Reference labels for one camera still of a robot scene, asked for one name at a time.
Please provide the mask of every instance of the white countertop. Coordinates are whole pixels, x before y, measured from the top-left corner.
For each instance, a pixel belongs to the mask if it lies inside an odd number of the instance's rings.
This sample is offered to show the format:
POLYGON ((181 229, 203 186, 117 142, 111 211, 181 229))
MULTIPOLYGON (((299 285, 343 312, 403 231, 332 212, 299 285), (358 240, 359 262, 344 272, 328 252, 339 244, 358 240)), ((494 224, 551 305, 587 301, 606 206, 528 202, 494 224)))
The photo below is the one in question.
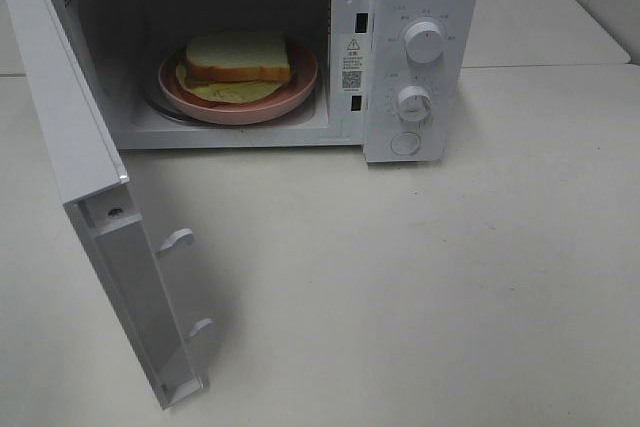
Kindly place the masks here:
MULTIPOLYGON (((0 0, 0 75, 22 73, 0 0)), ((628 54, 575 0, 478 0, 465 67, 624 64, 628 54)))
POLYGON ((152 240, 194 229, 167 275, 221 332, 210 388, 165 412, 59 205, 26 81, 0 91, 3 426, 640 422, 640 67, 467 69, 430 165, 125 154, 152 240))

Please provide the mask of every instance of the sandwich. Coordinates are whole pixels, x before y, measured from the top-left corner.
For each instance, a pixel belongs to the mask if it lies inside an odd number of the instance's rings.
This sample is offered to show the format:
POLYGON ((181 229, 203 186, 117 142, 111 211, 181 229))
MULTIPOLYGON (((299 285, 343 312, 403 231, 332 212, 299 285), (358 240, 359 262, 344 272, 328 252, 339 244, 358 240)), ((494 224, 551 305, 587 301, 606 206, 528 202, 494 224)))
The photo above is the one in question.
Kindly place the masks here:
POLYGON ((216 32, 192 38, 176 66, 180 87, 224 103, 260 100, 291 80, 280 32, 216 32))

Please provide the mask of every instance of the cheese slice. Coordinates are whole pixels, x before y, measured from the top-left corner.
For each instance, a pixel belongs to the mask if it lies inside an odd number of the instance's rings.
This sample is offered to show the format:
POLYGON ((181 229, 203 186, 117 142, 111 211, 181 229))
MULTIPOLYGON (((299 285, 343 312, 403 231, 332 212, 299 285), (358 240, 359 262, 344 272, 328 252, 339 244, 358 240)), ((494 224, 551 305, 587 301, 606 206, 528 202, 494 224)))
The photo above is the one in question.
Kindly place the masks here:
POLYGON ((263 99, 286 84, 283 81, 252 80, 247 82, 212 82, 188 87, 186 82, 187 68, 184 64, 176 66, 176 78, 180 87, 203 100, 229 104, 244 104, 263 99))

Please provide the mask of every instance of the microwave control panel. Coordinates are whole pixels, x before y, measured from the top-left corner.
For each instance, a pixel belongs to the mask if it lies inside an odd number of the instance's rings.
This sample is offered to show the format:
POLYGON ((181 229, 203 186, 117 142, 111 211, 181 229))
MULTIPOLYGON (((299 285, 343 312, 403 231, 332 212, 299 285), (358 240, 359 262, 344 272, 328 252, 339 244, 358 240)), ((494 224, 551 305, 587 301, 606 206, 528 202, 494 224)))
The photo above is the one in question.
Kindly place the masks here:
POLYGON ((475 0, 379 0, 366 112, 368 162, 437 160, 475 0))

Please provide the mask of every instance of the bread slice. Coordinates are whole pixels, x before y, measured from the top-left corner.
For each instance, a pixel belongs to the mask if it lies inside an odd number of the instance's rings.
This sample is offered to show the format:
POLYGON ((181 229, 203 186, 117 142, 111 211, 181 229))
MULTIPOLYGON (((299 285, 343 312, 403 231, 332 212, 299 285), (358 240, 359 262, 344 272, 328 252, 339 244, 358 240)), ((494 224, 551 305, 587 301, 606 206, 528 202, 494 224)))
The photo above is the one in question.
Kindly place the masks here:
POLYGON ((187 44, 185 65, 194 81, 288 82, 291 67, 280 32, 215 32, 187 44))

